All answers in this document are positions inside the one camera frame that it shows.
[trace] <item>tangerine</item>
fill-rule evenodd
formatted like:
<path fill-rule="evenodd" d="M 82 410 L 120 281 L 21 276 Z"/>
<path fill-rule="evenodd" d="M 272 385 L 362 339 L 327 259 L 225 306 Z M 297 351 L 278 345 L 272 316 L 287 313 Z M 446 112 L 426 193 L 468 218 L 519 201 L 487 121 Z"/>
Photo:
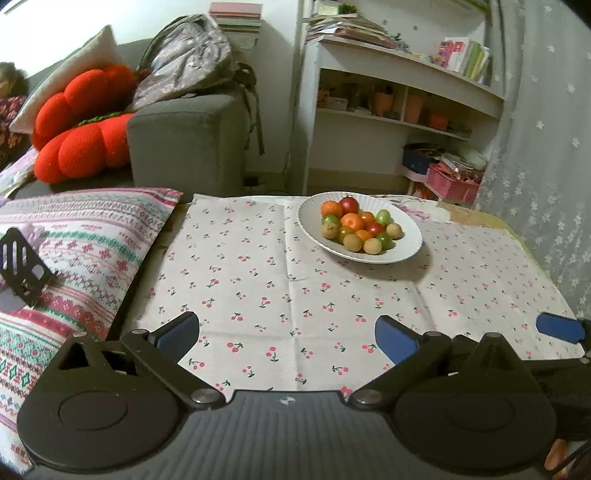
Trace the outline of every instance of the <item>tangerine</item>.
<path fill-rule="evenodd" d="M 371 212 L 361 212 L 360 215 L 363 221 L 368 225 L 375 222 L 374 214 Z"/>
<path fill-rule="evenodd" d="M 334 215 L 337 218 L 341 218 L 343 216 L 343 207 L 339 202 L 327 200 L 322 205 L 320 205 L 320 214 L 322 217 Z"/>
<path fill-rule="evenodd" d="M 365 222 L 358 213 L 347 213 L 340 219 L 340 224 L 348 226 L 353 229 L 354 232 L 357 230 L 363 230 L 365 228 Z"/>
<path fill-rule="evenodd" d="M 374 236 L 369 233 L 367 230 L 357 230 L 355 232 L 355 235 L 357 235 L 361 240 L 363 240 L 364 242 L 366 240 L 369 240 L 370 238 L 373 238 Z"/>

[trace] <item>red cherry tomato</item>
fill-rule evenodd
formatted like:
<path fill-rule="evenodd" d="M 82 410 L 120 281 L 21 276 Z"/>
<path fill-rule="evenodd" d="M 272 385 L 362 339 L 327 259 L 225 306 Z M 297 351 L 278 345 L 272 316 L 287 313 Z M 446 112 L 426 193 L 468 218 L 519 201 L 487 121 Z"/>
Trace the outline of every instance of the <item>red cherry tomato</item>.
<path fill-rule="evenodd" d="M 373 236 L 376 236 L 378 233 L 382 233 L 382 232 L 386 231 L 386 229 L 384 228 L 383 225 L 380 225 L 379 223 L 376 223 L 376 222 L 369 223 L 367 225 L 366 230 L 369 233 L 371 233 Z"/>
<path fill-rule="evenodd" d="M 347 213 L 357 213 L 359 211 L 359 204 L 353 197 L 344 197 L 339 203 L 343 208 L 343 215 L 346 215 Z"/>

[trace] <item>cherry pattern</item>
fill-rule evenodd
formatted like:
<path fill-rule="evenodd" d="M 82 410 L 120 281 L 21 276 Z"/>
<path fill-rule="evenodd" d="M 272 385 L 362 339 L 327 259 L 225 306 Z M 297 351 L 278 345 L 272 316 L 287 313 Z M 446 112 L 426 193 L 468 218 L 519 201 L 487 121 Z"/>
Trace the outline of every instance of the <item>cherry pattern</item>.
<path fill-rule="evenodd" d="M 299 201 L 196 198 L 157 239 L 158 261 L 145 261 L 127 326 L 154 330 L 195 312 L 200 335 L 180 365 L 228 399 L 240 388 L 351 395 L 394 366 L 374 337 L 380 315 L 417 333 L 499 331 L 521 358 L 580 356 L 537 333 L 538 312 L 573 313 L 510 234 L 432 221 L 436 205 L 415 202 L 426 247 L 400 264 L 363 265 L 312 243 Z"/>

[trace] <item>lace curtain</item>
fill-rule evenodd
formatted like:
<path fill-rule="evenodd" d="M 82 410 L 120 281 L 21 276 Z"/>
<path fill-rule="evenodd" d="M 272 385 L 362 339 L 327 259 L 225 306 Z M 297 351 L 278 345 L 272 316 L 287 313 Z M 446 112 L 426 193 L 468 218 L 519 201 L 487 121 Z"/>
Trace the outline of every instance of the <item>lace curtain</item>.
<path fill-rule="evenodd" d="M 591 30 L 559 0 L 491 4 L 505 109 L 475 208 L 505 220 L 591 317 Z"/>

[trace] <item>sofa armrest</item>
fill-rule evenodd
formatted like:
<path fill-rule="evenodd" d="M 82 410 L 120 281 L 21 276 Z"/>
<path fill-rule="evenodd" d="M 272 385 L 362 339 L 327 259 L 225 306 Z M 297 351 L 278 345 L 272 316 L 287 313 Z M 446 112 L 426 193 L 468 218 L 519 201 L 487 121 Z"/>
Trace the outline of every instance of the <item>sofa armrest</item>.
<path fill-rule="evenodd" d="M 127 123 L 136 186 L 185 194 L 243 193 L 247 111 L 239 89 L 157 102 Z"/>

